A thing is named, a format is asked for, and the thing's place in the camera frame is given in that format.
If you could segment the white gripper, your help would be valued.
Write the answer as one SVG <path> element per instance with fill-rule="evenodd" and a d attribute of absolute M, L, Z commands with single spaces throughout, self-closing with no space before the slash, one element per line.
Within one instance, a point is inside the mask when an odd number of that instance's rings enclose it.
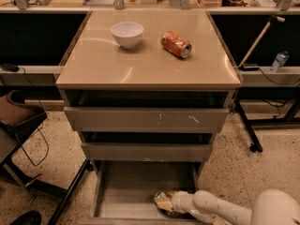
<path fill-rule="evenodd" d="M 172 213 L 173 211 L 178 213 L 190 213 L 195 209 L 194 205 L 194 195 L 187 193 L 185 191 L 166 191 L 169 197 L 172 197 L 172 202 L 170 201 L 159 201 L 157 202 L 157 207 L 159 209 L 165 210 L 166 212 Z"/>

